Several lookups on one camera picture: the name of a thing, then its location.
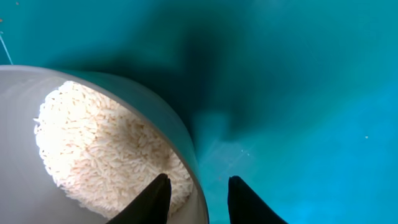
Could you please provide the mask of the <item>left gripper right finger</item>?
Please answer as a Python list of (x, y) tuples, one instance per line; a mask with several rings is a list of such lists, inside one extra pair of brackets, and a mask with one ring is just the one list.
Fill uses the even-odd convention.
[(228, 181), (230, 224), (287, 224), (239, 176)]

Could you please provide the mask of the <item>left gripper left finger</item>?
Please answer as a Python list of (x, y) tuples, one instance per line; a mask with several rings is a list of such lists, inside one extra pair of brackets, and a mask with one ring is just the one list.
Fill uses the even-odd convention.
[(107, 224), (166, 224), (171, 194), (171, 181), (161, 173)]

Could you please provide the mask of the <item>grey bowl with grains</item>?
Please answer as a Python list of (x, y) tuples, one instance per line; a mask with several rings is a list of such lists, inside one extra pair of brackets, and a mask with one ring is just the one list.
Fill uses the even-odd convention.
[(107, 73), (1, 67), (2, 223), (107, 223), (161, 173), (167, 223), (208, 223), (192, 139), (161, 97)]

